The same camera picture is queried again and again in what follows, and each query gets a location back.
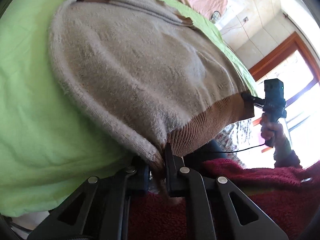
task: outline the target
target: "round bolt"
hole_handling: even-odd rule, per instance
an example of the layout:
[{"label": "round bolt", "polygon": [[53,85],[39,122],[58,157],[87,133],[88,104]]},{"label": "round bolt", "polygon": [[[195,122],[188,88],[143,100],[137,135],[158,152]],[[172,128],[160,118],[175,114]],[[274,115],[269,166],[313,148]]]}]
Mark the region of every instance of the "round bolt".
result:
[{"label": "round bolt", "polygon": [[136,171],[136,169],[135,169],[135,167],[133,167],[133,166],[129,166],[129,167],[126,168],[125,171],[126,171],[127,173],[133,173],[133,172]]},{"label": "round bolt", "polygon": [[219,177],[218,182],[221,184],[226,184],[228,182],[228,179],[226,177]]},{"label": "round bolt", "polygon": [[188,167],[181,167],[180,172],[181,173],[189,173],[190,169]]},{"label": "round bolt", "polygon": [[88,179],[88,182],[90,183],[90,184],[94,184],[94,183],[96,183],[98,181],[98,178],[96,177],[96,176],[92,176],[92,177],[90,177],[89,179]]}]

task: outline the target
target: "person's arm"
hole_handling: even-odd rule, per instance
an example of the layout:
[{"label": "person's arm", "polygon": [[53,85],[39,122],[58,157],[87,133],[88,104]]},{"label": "person's arm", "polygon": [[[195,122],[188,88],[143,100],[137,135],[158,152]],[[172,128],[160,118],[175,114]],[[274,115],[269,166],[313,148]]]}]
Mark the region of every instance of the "person's arm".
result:
[{"label": "person's arm", "polygon": [[269,122],[265,113],[262,114],[260,124],[262,125],[262,138],[269,140],[275,136],[275,153],[273,155],[276,161],[275,168],[291,166],[300,168],[300,160],[291,149],[290,142],[284,134],[282,124]]}]

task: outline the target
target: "window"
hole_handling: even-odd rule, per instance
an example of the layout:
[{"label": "window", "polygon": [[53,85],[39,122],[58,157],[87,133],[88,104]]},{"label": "window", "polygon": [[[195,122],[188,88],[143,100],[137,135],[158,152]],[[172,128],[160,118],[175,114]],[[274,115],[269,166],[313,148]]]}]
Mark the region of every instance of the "window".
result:
[{"label": "window", "polygon": [[[308,47],[294,33],[249,71],[257,82],[260,98],[265,97],[264,80],[278,78],[284,83],[287,118],[279,121],[303,168],[317,162],[320,159],[317,145],[320,129],[320,68]],[[253,121],[255,133],[260,133],[261,114],[262,110],[256,108]],[[274,149],[266,146],[260,150],[266,158],[271,158],[274,153]]]}]

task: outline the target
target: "plaid patch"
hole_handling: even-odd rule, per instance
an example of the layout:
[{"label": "plaid patch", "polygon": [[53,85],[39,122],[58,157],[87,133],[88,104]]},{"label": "plaid patch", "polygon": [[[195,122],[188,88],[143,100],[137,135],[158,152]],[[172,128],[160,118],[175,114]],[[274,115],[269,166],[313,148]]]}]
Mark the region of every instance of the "plaid patch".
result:
[{"label": "plaid patch", "polygon": [[216,23],[221,18],[221,14],[218,11],[214,11],[214,13],[211,15],[211,22]]}]

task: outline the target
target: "orange wooden frame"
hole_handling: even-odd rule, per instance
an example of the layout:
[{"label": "orange wooden frame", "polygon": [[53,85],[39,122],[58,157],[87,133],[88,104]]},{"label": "orange wooden frame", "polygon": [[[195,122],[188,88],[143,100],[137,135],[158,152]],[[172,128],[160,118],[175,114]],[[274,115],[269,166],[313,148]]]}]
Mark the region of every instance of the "orange wooden frame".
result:
[{"label": "orange wooden frame", "polygon": [[285,41],[283,41],[272,52],[260,60],[256,65],[249,69],[249,72],[253,76],[255,81],[258,81],[272,69],[278,66],[282,61],[289,57],[292,53],[298,50],[303,57],[304,61],[308,65],[312,72],[315,82],[320,81],[320,68],[311,54],[310,50],[300,38],[300,36],[294,32]]}]

